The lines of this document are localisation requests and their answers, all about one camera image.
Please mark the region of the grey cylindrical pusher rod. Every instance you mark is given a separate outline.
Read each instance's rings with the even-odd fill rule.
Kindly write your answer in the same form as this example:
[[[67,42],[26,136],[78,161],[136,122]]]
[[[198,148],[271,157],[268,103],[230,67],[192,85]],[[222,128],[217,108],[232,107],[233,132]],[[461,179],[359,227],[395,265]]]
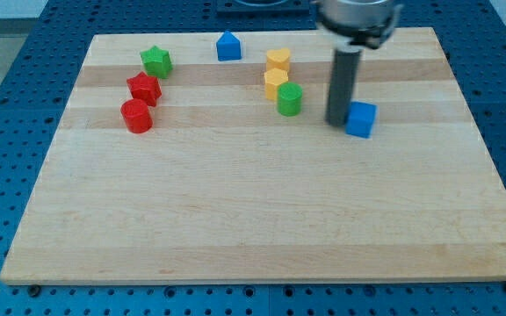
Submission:
[[[326,122],[333,127],[345,124],[351,106],[361,52],[336,49],[331,63],[329,91],[325,111]]]

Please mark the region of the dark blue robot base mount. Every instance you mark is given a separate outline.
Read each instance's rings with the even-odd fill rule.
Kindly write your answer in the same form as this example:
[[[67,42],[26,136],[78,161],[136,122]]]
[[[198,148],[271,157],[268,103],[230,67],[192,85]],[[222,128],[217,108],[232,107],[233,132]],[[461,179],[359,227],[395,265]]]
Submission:
[[[218,16],[239,14],[309,13],[309,0],[216,0]]]

